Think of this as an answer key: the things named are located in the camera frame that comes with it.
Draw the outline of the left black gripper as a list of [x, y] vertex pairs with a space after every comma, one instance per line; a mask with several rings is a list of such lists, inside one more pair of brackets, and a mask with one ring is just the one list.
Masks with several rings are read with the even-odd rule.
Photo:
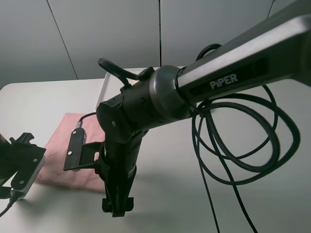
[[30, 143], [34, 139], [31, 133], [22, 133], [17, 138], [6, 140], [0, 137], [0, 198], [11, 198], [11, 181], [17, 172], [17, 154], [19, 151], [31, 147], [39, 147]]

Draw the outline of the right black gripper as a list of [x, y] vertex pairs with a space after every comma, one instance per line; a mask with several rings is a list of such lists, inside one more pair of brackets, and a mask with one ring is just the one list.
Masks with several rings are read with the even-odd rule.
[[100, 152], [101, 163], [98, 175], [104, 181], [106, 197], [102, 209], [112, 216], [125, 216], [134, 208], [134, 199], [129, 193], [137, 172], [137, 158], [141, 142], [147, 131], [133, 135], [126, 143], [116, 142], [106, 135]]

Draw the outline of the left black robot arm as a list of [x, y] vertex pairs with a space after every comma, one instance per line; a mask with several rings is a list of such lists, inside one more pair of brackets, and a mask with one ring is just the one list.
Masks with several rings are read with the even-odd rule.
[[23, 199], [45, 161], [46, 149], [32, 144], [31, 133], [17, 139], [0, 137], [0, 198]]

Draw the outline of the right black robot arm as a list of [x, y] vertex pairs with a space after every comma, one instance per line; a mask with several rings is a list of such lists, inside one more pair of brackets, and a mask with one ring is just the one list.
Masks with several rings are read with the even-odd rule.
[[195, 63], [149, 67], [133, 74], [105, 58], [98, 64], [120, 79], [121, 92], [96, 110], [105, 133], [99, 172], [102, 208], [124, 216], [134, 207], [129, 192], [141, 141], [155, 127], [186, 119], [194, 105], [285, 78], [311, 83], [311, 3], [298, 0]]

